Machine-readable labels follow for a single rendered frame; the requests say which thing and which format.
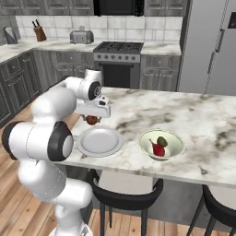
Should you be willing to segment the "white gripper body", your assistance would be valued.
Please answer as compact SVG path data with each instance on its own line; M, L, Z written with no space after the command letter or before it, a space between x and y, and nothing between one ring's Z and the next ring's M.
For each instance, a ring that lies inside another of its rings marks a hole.
M109 118L111 116L111 107L104 101L99 101L98 103L77 102L75 113Z

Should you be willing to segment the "white round plate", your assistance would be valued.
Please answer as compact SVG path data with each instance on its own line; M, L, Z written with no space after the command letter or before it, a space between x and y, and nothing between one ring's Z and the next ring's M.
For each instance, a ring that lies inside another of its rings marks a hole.
M90 157L103 158L108 157L123 146L122 135L108 127L93 127L77 138L77 149Z

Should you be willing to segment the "pale green bowl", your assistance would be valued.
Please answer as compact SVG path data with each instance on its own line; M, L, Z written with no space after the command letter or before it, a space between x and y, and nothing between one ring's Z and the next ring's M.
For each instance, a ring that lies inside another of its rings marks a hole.
M159 136L163 136L167 142L168 146L165 149L165 156L159 157L153 153L151 143L157 143L157 139ZM174 134L171 131L163 130L163 129L150 129L142 133L137 139L138 145L140 148L148 154L152 159L159 161L166 161L172 159L176 156L179 156L184 151L184 142L182 139Z

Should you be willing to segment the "dark red round fruit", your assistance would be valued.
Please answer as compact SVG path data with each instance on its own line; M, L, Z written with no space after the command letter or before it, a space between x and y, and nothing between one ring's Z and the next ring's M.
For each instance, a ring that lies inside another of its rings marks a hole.
M90 116L90 115L88 115L86 117L86 121L87 121L87 123L89 125L94 125L94 124L96 124L98 122L98 117L97 116Z

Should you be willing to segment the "grey lower cupboards run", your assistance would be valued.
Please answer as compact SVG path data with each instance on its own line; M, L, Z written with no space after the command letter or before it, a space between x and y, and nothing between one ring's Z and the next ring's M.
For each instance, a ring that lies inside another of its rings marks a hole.
M85 70L94 67L91 52L34 50L33 55L42 91L64 77L84 77Z
M0 128L41 94L33 52L0 64Z

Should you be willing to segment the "steel oven with hob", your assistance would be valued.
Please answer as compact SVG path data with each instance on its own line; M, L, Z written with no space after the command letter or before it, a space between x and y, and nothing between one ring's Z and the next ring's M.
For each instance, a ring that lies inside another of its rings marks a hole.
M104 87L138 89L143 42L103 41L94 50L94 68Z

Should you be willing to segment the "silver toaster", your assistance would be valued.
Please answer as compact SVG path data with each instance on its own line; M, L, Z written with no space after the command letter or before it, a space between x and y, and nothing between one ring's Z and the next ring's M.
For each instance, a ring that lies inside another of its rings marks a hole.
M77 44L91 44L94 42L94 34L91 30L85 30L84 26L70 32L70 42Z

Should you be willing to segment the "grey lower cupboard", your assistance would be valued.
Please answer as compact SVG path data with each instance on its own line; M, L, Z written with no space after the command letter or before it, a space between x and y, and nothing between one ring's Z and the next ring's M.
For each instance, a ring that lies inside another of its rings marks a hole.
M180 55L142 54L140 66L141 89L175 91Z

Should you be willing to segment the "green fruit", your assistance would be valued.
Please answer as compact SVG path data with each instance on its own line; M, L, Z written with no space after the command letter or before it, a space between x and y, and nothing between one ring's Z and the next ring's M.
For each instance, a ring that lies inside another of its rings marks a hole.
M158 139L157 139L157 144L158 145L161 145L163 147L166 147L168 146L168 142L167 140L163 137L163 136L159 136Z

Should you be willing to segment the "red fruit with stem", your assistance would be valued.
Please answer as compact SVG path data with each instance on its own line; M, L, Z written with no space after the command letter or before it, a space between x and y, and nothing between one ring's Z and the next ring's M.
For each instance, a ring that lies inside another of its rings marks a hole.
M153 153L156 156L159 156L159 157L165 156L165 149L164 149L165 147L158 145L157 143L154 143L154 142L152 142L151 145L152 145Z

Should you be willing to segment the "brown knife block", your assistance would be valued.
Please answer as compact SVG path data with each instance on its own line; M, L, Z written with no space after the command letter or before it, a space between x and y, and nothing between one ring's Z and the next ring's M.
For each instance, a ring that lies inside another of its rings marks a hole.
M39 21L35 19L33 22L33 30L36 34L37 41L45 41L46 40L46 35L43 31L42 26L40 25Z

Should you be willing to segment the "black bar stool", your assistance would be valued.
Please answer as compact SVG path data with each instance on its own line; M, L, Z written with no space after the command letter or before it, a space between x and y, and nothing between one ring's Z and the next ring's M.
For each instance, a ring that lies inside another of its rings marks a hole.
M229 236L234 236L236 234L236 189L203 184L202 190L202 196L186 236L191 235L203 207L206 207L210 214L204 236L211 236L217 221L230 227Z
M141 211L141 236L147 235L148 209L155 203L163 190L163 180L158 179L152 191L143 195L119 194L99 187L94 181L99 182L100 176L94 169L88 172L88 182L93 194L100 202L100 236L104 236L105 207L109 208L109 224L112 226L112 210L114 208L131 211Z

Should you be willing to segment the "black microwave oven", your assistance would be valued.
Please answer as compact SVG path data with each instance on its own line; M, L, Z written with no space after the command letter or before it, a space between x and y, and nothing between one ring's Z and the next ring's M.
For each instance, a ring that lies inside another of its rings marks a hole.
M95 16L144 15L145 0L93 0Z

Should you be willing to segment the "grey upper cupboards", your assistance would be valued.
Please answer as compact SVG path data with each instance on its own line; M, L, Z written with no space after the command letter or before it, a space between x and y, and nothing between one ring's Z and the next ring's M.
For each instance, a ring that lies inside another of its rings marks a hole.
M93 0L0 0L2 16L93 16Z
M145 17L183 17L187 0L145 0Z

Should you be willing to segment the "steel fridge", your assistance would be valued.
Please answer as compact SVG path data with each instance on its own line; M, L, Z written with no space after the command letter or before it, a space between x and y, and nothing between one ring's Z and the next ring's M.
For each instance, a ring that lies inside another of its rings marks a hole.
M236 0L191 0L178 90L236 96Z

